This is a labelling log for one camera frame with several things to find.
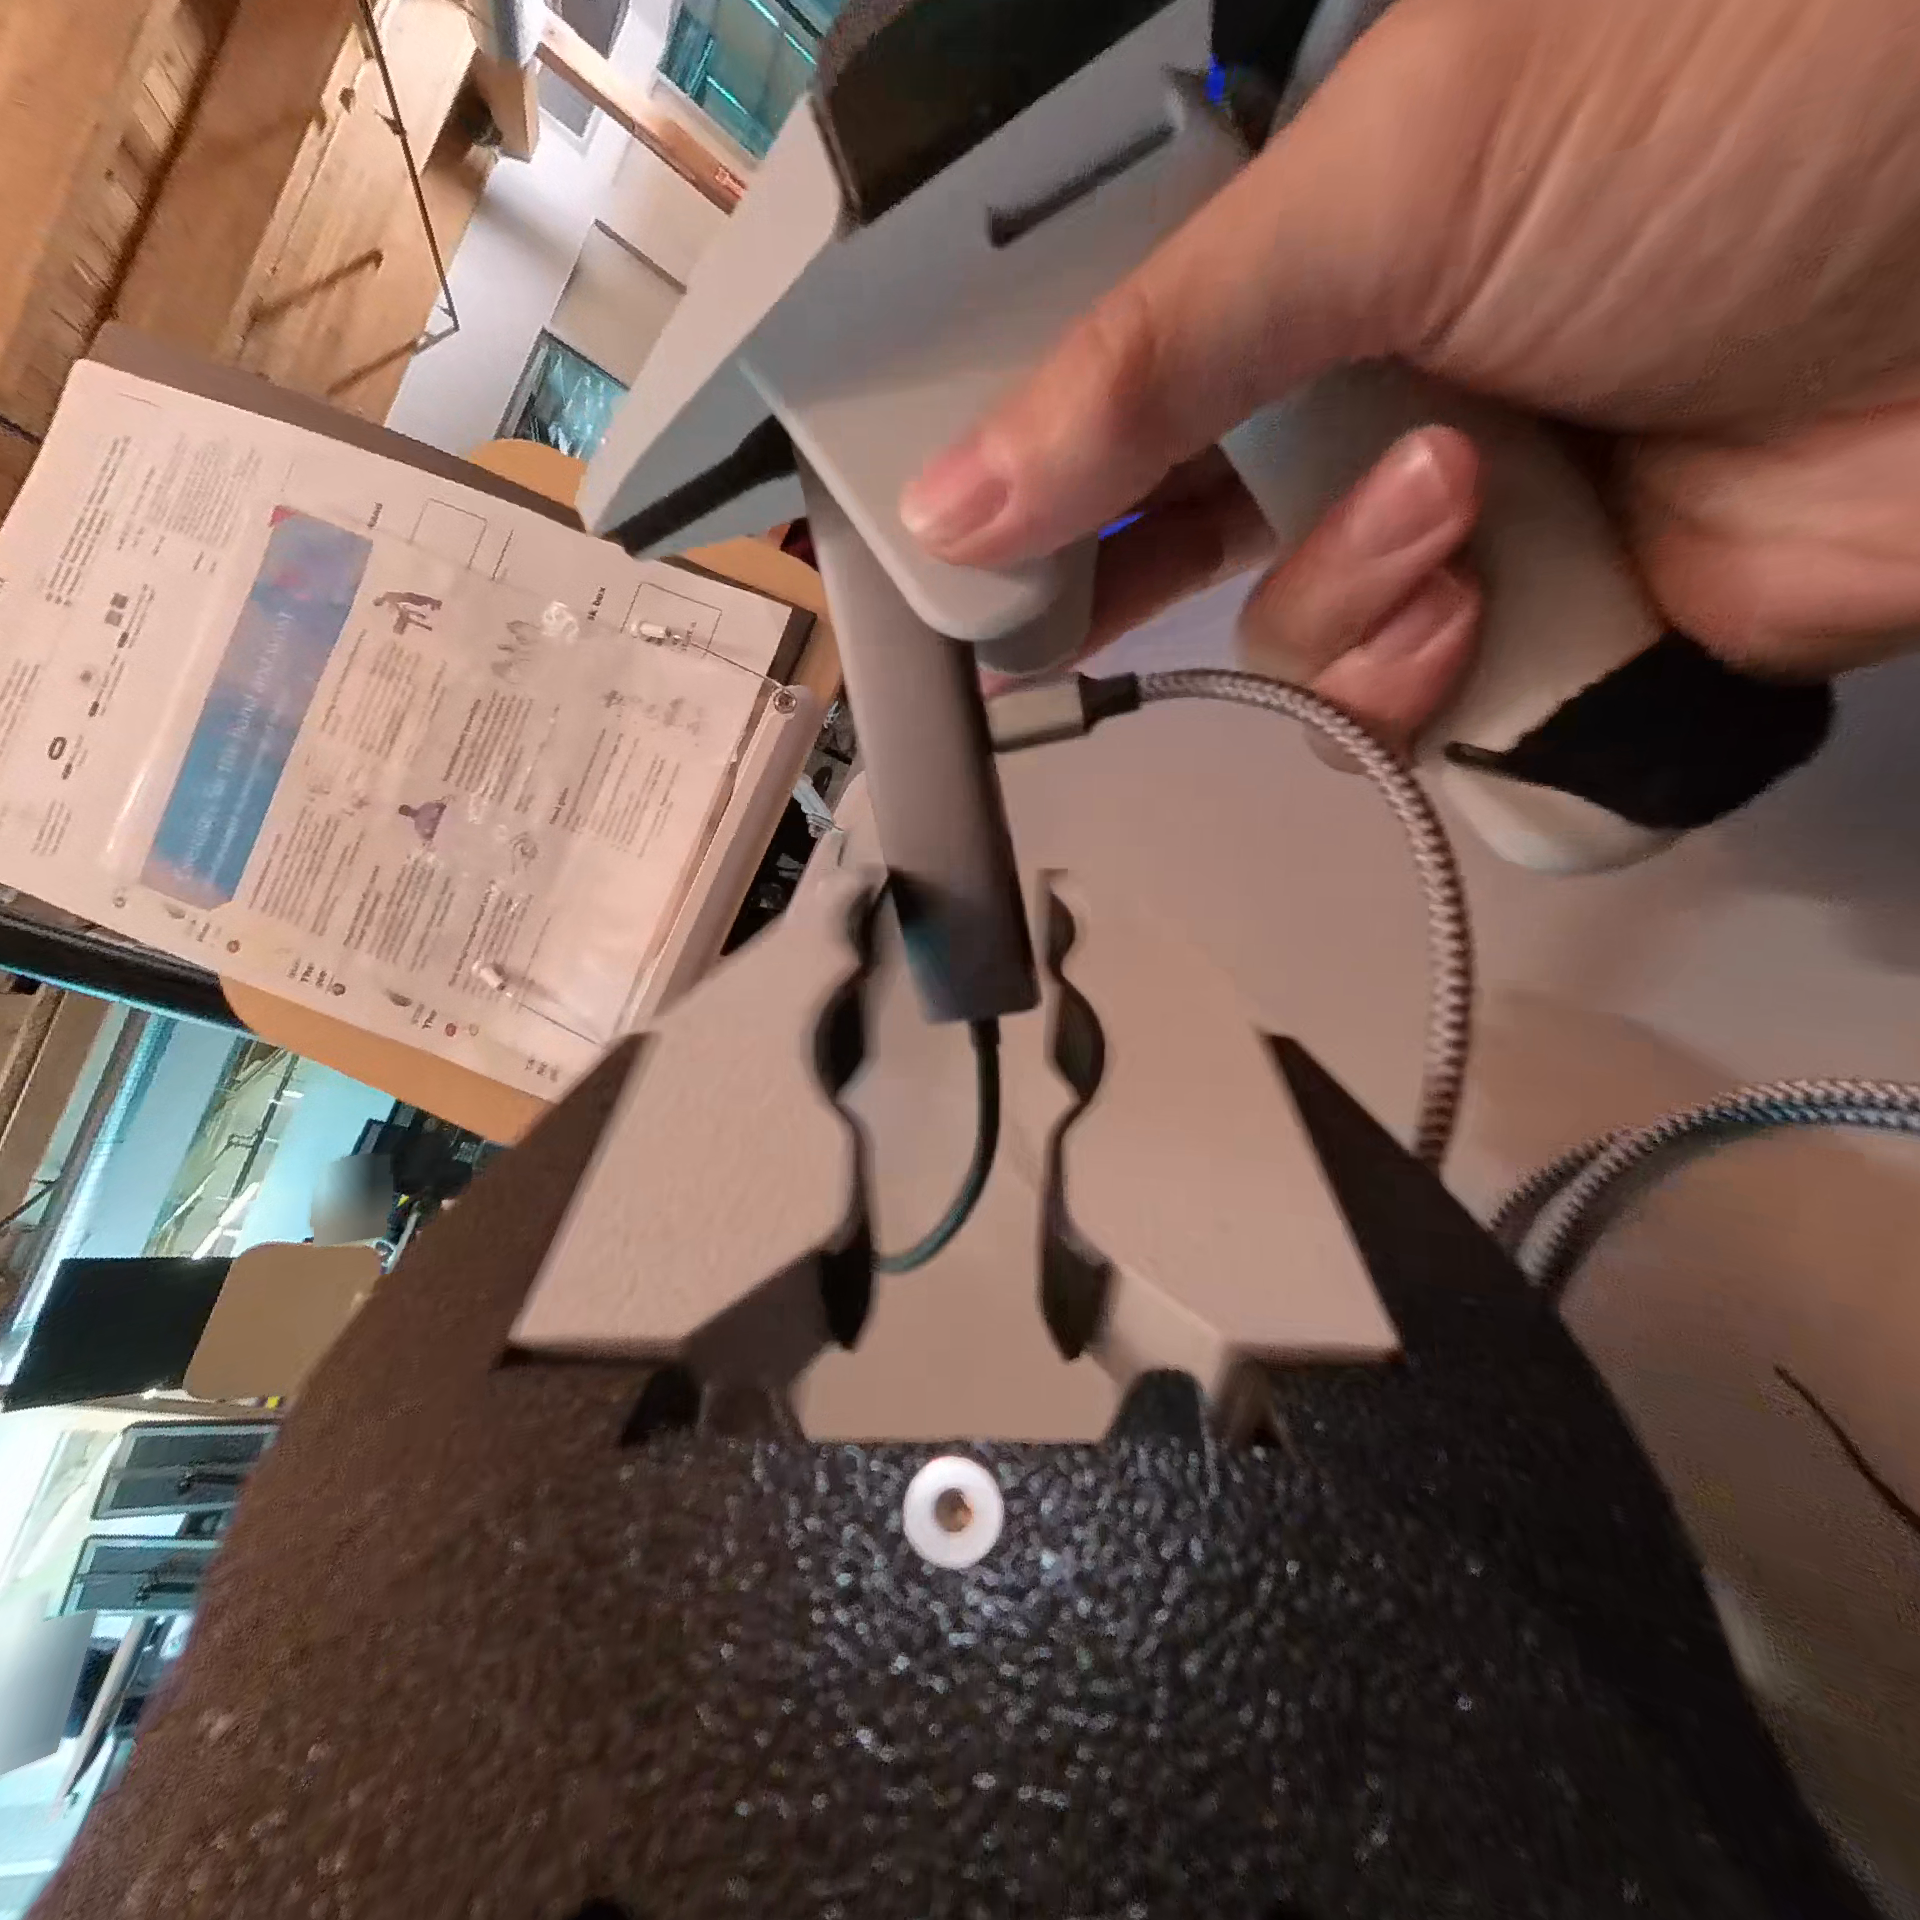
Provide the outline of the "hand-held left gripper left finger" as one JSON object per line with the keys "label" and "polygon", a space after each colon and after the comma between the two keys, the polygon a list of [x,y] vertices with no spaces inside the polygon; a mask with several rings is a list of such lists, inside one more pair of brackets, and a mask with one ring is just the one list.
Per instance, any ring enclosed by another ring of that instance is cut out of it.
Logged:
{"label": "hand-held left gripper left finger", "polygon": [[513,1326],[543,1357],[816,1357],[873,1309],[867,1049],[879,869],[827,869],[640,1034]]}

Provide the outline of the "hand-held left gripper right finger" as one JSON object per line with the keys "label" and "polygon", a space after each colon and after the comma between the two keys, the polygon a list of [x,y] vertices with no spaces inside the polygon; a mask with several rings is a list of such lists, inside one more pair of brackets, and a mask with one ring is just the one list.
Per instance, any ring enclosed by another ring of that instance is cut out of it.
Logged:
{"label": "hand-held left gripper right finger", "polygon": [[1041,1311],[1119,1390],[1186,1375],[1248,1427],[1279,1369],[1392,1361],[1274,1038],[1189,935],[1065,871],[1036,885],[1047,1068]]}

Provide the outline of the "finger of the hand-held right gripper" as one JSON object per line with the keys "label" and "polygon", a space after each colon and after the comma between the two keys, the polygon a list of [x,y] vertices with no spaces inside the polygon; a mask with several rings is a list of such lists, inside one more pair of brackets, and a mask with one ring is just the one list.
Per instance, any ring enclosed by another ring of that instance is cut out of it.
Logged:
{"label": "finger of the hand-held right gripper", "polygon": [[1093,539],[1019,566],[955,566],[905,529],[900,493],[1114,283],[1108,238],[1049,225],[995,249],[968,226],[890,242],[752,225],[741,273],[744,367],[922,623],[1000,674],[1064,666],[1089,631]]}
{"label": "finger of the hand-held right gripper", "polygon": [[635,514],[729,460],[775,413],[748,374],[762,324],[836,238],[844,185],[805,99],[744,202],[699,257],[589,462],[589,530]]}

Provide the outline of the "grey USB hub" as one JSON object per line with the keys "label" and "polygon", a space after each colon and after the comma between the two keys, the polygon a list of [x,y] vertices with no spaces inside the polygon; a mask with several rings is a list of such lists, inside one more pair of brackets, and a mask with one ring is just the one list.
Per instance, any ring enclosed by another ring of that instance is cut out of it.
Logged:
{"label": "grey USB hub", "polygon": [[949,1025],[1024,1014],[1037,964],[971,651],[922,619],[809,463],[800,484],[922,1006]]}

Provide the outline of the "grey desk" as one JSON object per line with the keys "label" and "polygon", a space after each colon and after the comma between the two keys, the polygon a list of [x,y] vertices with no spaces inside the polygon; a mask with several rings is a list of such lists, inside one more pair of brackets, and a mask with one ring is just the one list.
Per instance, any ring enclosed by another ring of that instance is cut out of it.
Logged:
{"label": "grey desk", "polygon": [[[1093,932],[1205,957],[1228,1012],[1298,1038],[1384,1123],[1421,1061],[1424,907],[1377,791],[1292,722],[1168,703],[1007,758],[1029,874]],[[1544,878],[1455,823],[1480,1018],[1448,1163],[1490,1214],[1567,1147],[1724,1087],[1915,1081],[1915,663],[1841,690],[1831,746],[1716,829]],[[803,1379],[816,1435],[1081,1438],[1114,1409],[1041,1331],[1047,1025],[1007,1026],[1007,1131],[971,1233],[884,1286]],[[1567,1297],[1655,1455],[1736,1655],[1815,1809],[1915,1915],[1915,1141],[1792,1129],[1635,1191]]]}

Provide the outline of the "person's right hand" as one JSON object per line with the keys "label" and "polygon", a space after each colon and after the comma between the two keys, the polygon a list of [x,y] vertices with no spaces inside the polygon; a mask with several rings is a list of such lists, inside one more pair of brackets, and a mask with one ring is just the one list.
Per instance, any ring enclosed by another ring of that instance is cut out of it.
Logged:
{"label": "person's right hand", "polygon": [[904,525],[1010,570],[1138,511],[1090,651],[1269,558],[1245,660],[1405,748],[1473,670],[1473,443],[1408,435],[1290,558],[1209,457],[1373,359],[1584,429],[1648,598],[1725,663],[1915,651],[1915,5],[1392,5]]}

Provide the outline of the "small cardboard panel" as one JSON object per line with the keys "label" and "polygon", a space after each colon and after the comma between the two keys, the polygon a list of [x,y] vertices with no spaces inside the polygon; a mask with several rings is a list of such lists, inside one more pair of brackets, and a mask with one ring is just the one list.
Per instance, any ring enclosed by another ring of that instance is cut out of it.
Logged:
{"label": "small cardboard panel", "polygon": [[263,1242],[231,1262],[183,1393],[213,1403],[290,1401],[383,1278],[372,1244]]}

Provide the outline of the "large black monitor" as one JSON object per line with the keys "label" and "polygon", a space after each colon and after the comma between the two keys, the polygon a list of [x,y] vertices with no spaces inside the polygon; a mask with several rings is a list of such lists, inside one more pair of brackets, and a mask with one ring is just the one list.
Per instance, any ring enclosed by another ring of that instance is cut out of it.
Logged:
{"label": "large black monitor", "polygon": [[63,1262],[4,1386],[4,1411],[183,1387],[231,1266],[171,1254]]}

